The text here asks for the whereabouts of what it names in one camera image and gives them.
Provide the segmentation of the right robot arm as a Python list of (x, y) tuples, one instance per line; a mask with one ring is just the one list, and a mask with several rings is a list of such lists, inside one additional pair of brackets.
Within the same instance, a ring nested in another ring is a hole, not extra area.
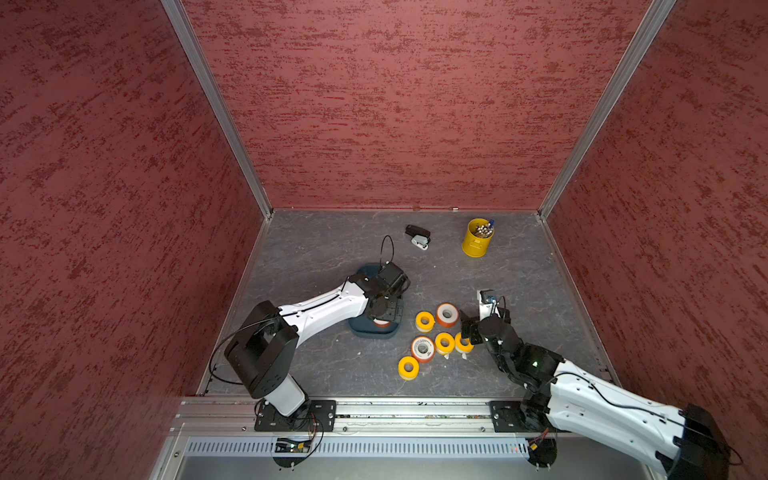
[(706, 409), (651, 401), (525, 342), (506, 309), (460, 321), (462, 335), (486, 346), (497, 368), (524, 388), (519, 417), (527, 428), (586, 437), (669, 479), (728, 478), (733, 450)]

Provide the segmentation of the teal storage box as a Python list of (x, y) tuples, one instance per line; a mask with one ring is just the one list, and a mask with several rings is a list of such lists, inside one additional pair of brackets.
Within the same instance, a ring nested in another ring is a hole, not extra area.
[[(368, 263), (362, 265), (356, 273), (375, 276), (380, 268), (378, 264)], [(378, 328), (374, 325), (373, 319), (364, 314), (348, 319), (346, 323), (354, 335), (364, 339), (389, 339), (396, 334), (400, 327), (399, 322), (392, 322), (392, 325), (388, 328)]]

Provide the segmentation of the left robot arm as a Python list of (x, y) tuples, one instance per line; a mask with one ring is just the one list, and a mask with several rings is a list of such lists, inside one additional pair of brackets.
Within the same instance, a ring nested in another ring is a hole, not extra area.
[(366, 264), (340, 286), (309, 300), (283, 306), (257, 304), (220, 346), (251, 397), (266, 400), (284, 418), (301, 418), (308, 397), (289, 373), (296, 349), (340, 323), (362, 338), (394, 336), (410, 284), (392, 262)]

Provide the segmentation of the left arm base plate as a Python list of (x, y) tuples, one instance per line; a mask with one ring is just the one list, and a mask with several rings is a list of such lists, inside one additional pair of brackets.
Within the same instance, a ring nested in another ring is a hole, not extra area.
[(290, 416), (281, 415), (267, 400), (254, 408), (256, 432), (332, 432), (336, 417), (335, 400), (310, 399)]

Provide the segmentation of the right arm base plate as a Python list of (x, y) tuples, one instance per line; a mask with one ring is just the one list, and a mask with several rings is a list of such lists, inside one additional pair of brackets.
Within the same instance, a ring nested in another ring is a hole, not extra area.
[(536, 413), (523, 400), (491, 400), (488, 402), (490, 419), (496, 433), (559, 433), (544, 414)]

